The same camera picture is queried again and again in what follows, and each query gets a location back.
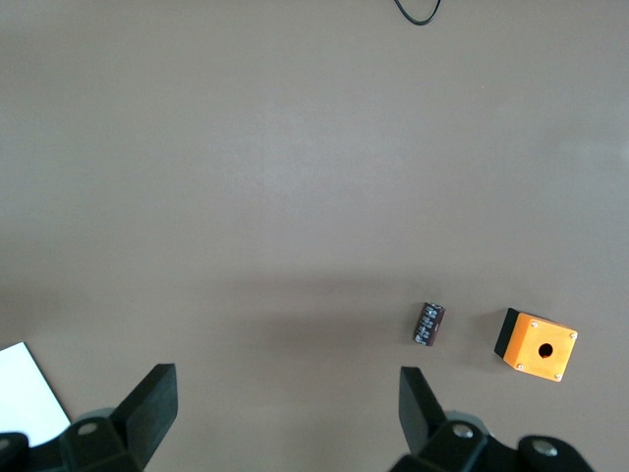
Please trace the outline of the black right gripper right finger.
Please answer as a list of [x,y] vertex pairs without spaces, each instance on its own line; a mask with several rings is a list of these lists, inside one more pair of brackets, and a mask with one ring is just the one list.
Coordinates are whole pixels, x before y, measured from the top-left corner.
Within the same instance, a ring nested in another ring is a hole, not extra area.
[[398,417],[409,452],[394,471],[591,471],[570,443],[529,435],[515,448],[498,441],[478,417],[444,411],[421,369],[403,367]]

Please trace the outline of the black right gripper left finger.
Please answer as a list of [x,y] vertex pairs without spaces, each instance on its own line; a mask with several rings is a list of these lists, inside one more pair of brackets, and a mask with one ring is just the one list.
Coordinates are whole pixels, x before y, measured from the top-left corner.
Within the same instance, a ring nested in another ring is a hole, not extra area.
[[115,408],[91,413],[31,446],[26,434],[1,435],[3,471],[143,471],[177,417],[177,371],[157,364]]

